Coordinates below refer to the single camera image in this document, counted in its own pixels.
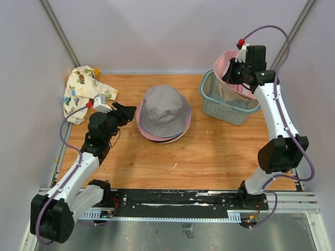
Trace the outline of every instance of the red connector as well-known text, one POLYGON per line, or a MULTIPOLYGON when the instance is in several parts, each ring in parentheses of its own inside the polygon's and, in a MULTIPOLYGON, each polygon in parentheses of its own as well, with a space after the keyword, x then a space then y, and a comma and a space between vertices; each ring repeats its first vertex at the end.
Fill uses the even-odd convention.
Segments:
POLYGON ((87 105, 87 107, 89 107, 89 108, 90 108, 90 107, 92 107, 92 106, 93 106, 93 102, 92 102, 92 101, 90 101, 90 102, 88 102, 86 105, 87 105))
POLYGON ((245 44, 245 40, 244 39, 240 39, 239 42, 236 44, 237 48, 239 50, 241 50, 242 46, 245 44))

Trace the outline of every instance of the hat brim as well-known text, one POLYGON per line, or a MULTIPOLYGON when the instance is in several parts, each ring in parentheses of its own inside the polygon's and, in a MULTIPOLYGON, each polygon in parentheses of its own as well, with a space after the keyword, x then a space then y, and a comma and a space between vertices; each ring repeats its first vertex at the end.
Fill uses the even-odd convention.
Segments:
POLYGON ((190 126, 190 125, 191 125, 191 114, 189 115, 189 120, 188 120, 188 122, 187 122, 187 126, 186 126, 185 131, 184 131, 182 134, 180 134, 178 137, 175 137, 174 139, 169 140, 169 141, 166 141, 166 142, 162 142, 162 144, 172 143, 172 142, 174 142, 174 141, 180 139, 180 138, 181 138, 182 136, 184 136, 184 134, 187 132, 187 130, 189 129, 189 126, 190 126))
POLYGON ((158 136, 155 136, 155 135, 152 135, 150 134, 149 132, 147 132, 141 125, 141 108, 142 108, 142 103, 138 106, 137 108, 137 112, 136 112, 136 123, 137 123, 137 127, 140 131, 140 133, 145 137, 147 138, 148 140, 151 140, 151 141, 155 141, 155 142, 162 142, 162 143, 170 143, 170 142, 173 142, 177 139, 179 139, 182 135, 185 134, 185 132, 188 130, 189 126, 191 125, 191 111, 189 112, 189 118, 188 118, 188 121, 187 121, 187 124, 186 124, 186 127, 185 127, 185 130, 180 134, 178 135, 177 137, 176 136, 173 136, 173 137, 169 137, 169 138, 162 138, 162 137, 158 137, 158 136))

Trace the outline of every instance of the gray bucket hat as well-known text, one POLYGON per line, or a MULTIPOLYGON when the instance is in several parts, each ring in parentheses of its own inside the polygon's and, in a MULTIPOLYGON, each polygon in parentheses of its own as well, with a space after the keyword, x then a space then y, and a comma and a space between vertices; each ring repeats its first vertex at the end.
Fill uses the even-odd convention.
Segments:
POLYGON ((191 108, 186 98, 169 85, 153 86, 145 94, 141 126, 161 138, 178 136, 186 129, 191 108))

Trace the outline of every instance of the white wall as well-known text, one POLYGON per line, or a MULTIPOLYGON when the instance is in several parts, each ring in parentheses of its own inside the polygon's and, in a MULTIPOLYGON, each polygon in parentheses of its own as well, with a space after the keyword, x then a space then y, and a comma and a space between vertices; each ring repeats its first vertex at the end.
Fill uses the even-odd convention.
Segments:
MULTIPOLYGON (((280 73, 287 110, 301 135, 309 138, 308 154, 315 179, 305 184, 318 200, 323 222, 335 248, 335 44, 334 1, 318 1, 292 44, 280 73)), ((304 162, 300 176, 310 175, 304 162)))
MULTIPOLYGON (((254 28, 289 32, 306 0, 49 0, 79 62, 105 73, 204 73, 254 28)), ((284 38, 264 30, 269 65, 284 38)))
POLYGON ((3 1, 0 23, 0 250, 15 251, 59 154, 72 65, 38 1, 3 1))

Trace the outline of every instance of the metal frame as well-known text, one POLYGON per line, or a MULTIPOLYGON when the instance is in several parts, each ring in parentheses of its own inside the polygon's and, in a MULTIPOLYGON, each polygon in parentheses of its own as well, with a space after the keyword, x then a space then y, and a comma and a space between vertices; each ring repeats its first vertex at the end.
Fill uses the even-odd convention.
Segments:
MULTIPOLYGON (((298 19, 296 20, 295 24, 293 25, 292 30, 288 34, 288 38, 291 42, 295 39, 297 36, 300 28, 302 27, 303 23, 305 22, 306 18, 308 17, 309 13, 315 6, 315 4, 318 2, 318 0, 308 0, 306 5, 304 6, 303 10, 301 11, 298 19)), ((275 69, 278 65, 279 62, 283 59, 284 55, 286 54, 287 51, 287 43, 284 42, 282 45, 282 48, 280 49, 279 53, 277 54, 277 57, 275 61, 273 62, 271 69, 275 69)))
POLYGON ((44 11, 46 12, 55 32, 57 33, 59 39, 61 40, 61 43, 63 44, 64 46, 64 49, 66 51, 66 53, 68 54, 72 64, 74 67, 78 67, 80 66, 80 63, 76 57, 76 55, 74 54, 71 46, 70 46, 70 43, 68 41, 68 39, 66 38, 65 36, 65 33, 62 29, 62 27, 60 26, 58 20, 57 20, 57 17, 55 16, 52 8, 51 8, 51 5, 49 4, 49 1, 48 0, 39 0, 40 4, 42 5, 42 8, 44 9, 44 11))
MULTIPOLYGON (((80 64, 61 28, 59 25, 59 22, 57 21, 57 18, 48 2, 48 0, 39 0, 41 3, 43 9, 45 10, 51 24, 53 25, 57 35, 59 36, 70 60, 72 61, 73 65, 75 67, 78 67, 80 64)), ((295 22, 290 34, 289 38, 290 40, 294 40, 296 37, 299 29, 301 28, 302 24, 304 23, 305 19, 307 18, 308 14, 316 4, 317 0, 308 0, 304 9, 300 13, 297 21, 295 22)), ((275 68, 280 60, 283 58, 285 52, 287 50, 287 45, 284 44, 278 53, 276 60, 274 61, 272 65, 272 69, 275 68)), ((66 130, 65 139, 67 140, 70 136, 70 132, 72 129, 72 125, 69 124, 66 130)), ((65 154, 65 147, 63 146, 59 159, 55 165, 55 172, 54 175, 50 181, 50 187, 52 187, 58 177, 60 167, 62 164, 62 160, 65 154)), ((303 184, 296 183, 296 186, 300 189, 303 189, 303 184)), ((50 188, 41 188, 39 194, 44 195, 46 194, 50 188)), ((222 192, 229 192, 232 193, 233 191, 209 191, 208 193, 222 193, 222 192)), ((316 244, 317 250, 331 250, 330 242, 327 237, 327 232, 325 230, 325 226, 323 224, 316 198, 312 192, 300 192, 300 191, 277 191, 278 195, 278 206, 275 211, 275 213, 305 213, 307 215, 307 219, 309 222, 309 226, 312 232, 312 236, 314 238, 314 242, 316 244)), ((269 204, 269 211, 270 212, 273 209, 274 206, 274 196, 272 194, 267 194, 267 200, 269 204)), ((101 211, 102 208, 91 208, 86 214, 84 214, 83 219, 88 219, 89 216, 92 216, 91 213, 95 213, 94 216, 98 216, 99 211, 101 211)), ((232 223, 232 222, 239 222, 240 221, 240 214, 241 213, 253 213, 253 210, 228 210, 229 218, 228 219, 157 219, 157 218, 127 218, 127 217, 114 217, 113 221, 181 221, 181 222, 226 222, 226 223, 232 223)), ((35 250, 35 246, 37 243, 36 237, 32 234, 30 234, 30 224, 28 223, 23 242, 20 247, 20 251, 33 251, 35 250)))

